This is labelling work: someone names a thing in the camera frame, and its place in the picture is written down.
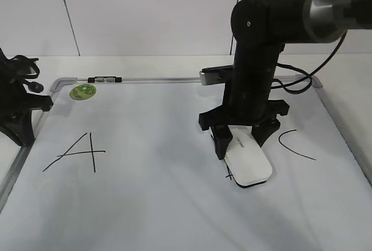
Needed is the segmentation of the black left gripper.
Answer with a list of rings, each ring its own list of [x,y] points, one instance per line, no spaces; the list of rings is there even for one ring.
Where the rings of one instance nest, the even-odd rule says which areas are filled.
[[[39,74],[37,67],[1,68],[1,133],[18,146],[35,141],[31,111],[48,112],[53,106],[50,96],[40,94],[44,86],[35,81]]]

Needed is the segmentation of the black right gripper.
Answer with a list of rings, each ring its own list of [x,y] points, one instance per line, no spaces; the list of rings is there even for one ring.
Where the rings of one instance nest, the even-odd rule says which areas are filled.
[[[199,114],[198,123],[204,131],[211,127],[216,155],[219,160],[223,160],[233,140],[228,126],[252,127],[253,138],[262,147],[280,129],[277,116],[286,116],[288,112],[289,104],[282,99],[236,98]]]

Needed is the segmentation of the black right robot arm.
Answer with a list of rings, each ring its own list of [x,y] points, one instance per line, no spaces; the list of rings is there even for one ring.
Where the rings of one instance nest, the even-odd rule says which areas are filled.
[[[202,69],[203,85],[224,85],[222,104],[199,115],[223,159],[230,126],[248,126],[259,145],[280,127],[288,104],[269,98],[278,58],[286,44],[342,41],[348,30],[371,29],[371,0],[240,0],[231,14],[237,42],[231,66]]]

